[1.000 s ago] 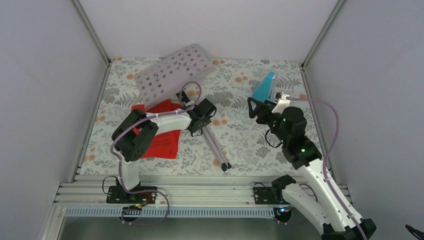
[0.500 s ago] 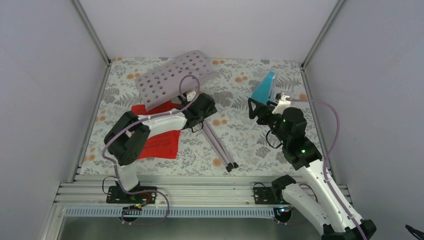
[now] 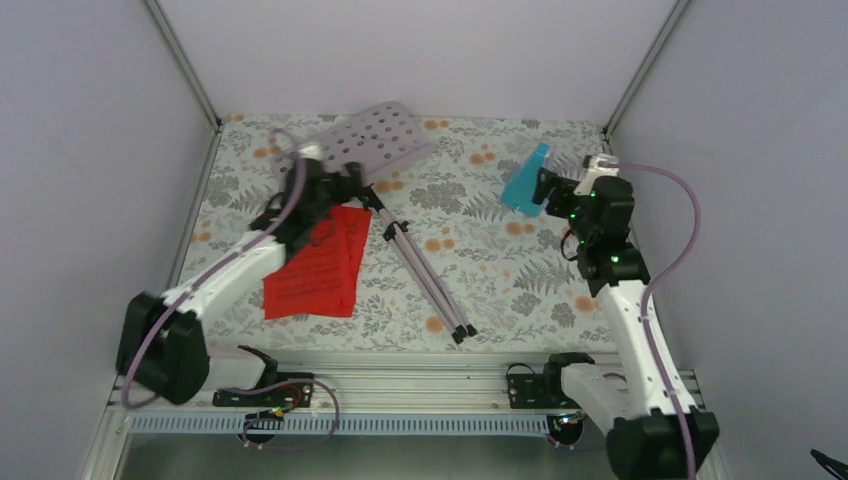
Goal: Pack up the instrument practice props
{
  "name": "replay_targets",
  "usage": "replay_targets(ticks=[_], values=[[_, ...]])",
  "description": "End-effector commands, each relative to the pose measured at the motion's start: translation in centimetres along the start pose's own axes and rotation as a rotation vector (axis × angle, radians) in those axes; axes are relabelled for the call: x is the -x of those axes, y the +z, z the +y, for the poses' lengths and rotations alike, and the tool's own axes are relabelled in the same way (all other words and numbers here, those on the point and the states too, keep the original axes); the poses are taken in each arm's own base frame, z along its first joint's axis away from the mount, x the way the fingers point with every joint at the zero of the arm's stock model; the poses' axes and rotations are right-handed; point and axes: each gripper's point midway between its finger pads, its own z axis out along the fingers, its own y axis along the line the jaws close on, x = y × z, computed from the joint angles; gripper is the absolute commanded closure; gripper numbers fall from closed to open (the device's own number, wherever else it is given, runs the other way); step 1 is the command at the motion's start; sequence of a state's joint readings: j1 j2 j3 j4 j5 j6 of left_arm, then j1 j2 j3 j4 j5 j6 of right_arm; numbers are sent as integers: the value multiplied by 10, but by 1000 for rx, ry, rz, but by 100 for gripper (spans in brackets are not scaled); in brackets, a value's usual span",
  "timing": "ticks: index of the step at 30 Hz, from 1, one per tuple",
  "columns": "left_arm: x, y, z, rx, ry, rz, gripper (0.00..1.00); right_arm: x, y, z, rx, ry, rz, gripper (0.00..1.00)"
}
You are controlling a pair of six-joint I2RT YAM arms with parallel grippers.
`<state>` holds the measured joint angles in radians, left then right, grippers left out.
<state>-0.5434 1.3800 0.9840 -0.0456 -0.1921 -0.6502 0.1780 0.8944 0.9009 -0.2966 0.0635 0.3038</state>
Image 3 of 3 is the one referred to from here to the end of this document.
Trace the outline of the blue metronome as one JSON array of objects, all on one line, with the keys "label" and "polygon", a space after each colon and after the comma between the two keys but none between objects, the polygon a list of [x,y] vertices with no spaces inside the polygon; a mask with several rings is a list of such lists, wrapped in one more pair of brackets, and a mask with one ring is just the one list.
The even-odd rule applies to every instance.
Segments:
[{"label": "blue metronome", "polygon": [[539,143],[527,157],[521,167],[506,182],[501,194],[501,202],[517,212],[530,217],[538,217],[542,212],[542,204],[533,201],[538,184],[539,170],[546,163],[554,148],[548,143]]}]

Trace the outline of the white tripod music stand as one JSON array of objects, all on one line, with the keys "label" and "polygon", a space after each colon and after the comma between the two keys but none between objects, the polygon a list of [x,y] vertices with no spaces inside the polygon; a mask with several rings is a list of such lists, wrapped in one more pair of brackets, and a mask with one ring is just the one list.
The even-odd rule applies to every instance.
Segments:
[{"label": "white tripod music stand", "polygon": [[323,147],[327,171],[361,164],[360,196],[335,207],[372,215],[352,316],[289,317],[308,317],[312,336],[337,337],[350,348],[461,344],[467,332],[463,314],[425,257],[445,243],[425,227],[443,228],[460,210],[465,189],[450,175],[427,169],[434,148],[406,109],[387,101],[351,116],[275,115],[271,127],[270,160],[278,177],[291,166],[282,153],[283,134],[296,134]]}]

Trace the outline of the red sheet music page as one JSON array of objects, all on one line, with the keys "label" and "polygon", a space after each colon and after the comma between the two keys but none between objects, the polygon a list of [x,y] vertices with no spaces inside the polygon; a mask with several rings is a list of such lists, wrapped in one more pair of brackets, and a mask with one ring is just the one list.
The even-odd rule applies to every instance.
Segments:
[{"label": "red sheet music page", "polygon": [[336,208],[292,260],[263,280],[266,319],[298,314],[343,318],[340,303],[347,245]]},{"label": "red sheet music page", "polygon": [[362,208],[347,206],[337,207],[335,212],[339,215],[344,227],[344,239],[347,245],[340,307],[342,317],[349,318],[353,314],[357,300],[358,276],[368,241],[372,215]]}]

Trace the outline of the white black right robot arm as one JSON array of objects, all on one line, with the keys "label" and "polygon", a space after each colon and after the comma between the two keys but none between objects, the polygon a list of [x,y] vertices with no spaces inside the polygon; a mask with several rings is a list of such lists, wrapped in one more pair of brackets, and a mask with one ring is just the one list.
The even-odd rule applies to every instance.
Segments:
[{"label": "white black right robot arm", "polygon": [[686,388],[658,324],[659,280],[629,239],[632,185],[607,163],[580,181],[542,168],[533,201],[576,237],[579,273],[612,330],[626,384],[619,391],[597,365],[571,363],[543,378],[544,399],[555,407],[573,400],[589,416],[617,478],[696,478],[719,425]]}]

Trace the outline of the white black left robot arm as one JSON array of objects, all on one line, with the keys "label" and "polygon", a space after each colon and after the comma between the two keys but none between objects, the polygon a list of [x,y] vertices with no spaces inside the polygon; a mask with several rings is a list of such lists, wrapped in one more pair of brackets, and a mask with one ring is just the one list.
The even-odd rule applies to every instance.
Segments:
[{"label": "white black left robot arm", "polygon": [[126,308],[116,356],[116,371],[124,379],[122,405],[143,405],[131,400],[132,384],[173,405],[218,390],[239,391],[255,405],[270,402],[279,380],[269,357],[247,347],[209,347],[203,323],[289,263],[331,209],[355,199],[363,188],[358,162],[327,171],[318,160],[297,160],[282,190],[220,259],[161,294],[136,295]]}]

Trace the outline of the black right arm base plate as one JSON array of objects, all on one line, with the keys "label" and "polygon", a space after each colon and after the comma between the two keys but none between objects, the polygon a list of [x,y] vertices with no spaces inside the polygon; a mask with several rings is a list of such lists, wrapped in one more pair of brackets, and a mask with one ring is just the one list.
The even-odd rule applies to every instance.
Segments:
[{"label": "black right arm base plate", "polygon": [[558,365],[547,362],[540,372],[525,363],[510,364],[505,371],[510,408],[546,410],[575,408],[561,388]]}]

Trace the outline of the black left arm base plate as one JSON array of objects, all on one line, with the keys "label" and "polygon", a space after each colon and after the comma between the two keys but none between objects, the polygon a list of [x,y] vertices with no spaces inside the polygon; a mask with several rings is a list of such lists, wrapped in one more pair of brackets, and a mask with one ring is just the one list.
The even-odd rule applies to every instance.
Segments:
[{"label": "black left arm base plate", "polygon": [[287,411],[308,408],[311,404],[315,376],[312,373],[278,372],[274,380],[264,381],[261,393],[234,393],[219,390],[212,405],[222,408],[253,408]]}]

